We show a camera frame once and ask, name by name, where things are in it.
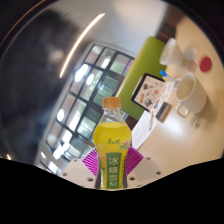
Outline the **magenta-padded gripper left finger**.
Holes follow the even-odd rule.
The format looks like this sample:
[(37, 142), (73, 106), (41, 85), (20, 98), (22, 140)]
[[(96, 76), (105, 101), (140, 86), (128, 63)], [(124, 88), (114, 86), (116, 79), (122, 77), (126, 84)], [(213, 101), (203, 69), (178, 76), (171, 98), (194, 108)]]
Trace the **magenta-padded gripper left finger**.
[(95, 148), (81, 159), (72, 159), (60, 176), (84, 188), (95, 189), (97, 186), (98, 156)]

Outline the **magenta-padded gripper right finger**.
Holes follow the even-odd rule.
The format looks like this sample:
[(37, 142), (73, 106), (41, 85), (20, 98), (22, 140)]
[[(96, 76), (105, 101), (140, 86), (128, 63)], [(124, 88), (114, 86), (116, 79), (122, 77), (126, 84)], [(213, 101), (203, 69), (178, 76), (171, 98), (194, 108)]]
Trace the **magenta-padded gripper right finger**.
[(160, 167), (151, 156), (144, 157), (130, 147), (125, 162), (126, 186), (128, 189), (145, 186), (162, 174)]

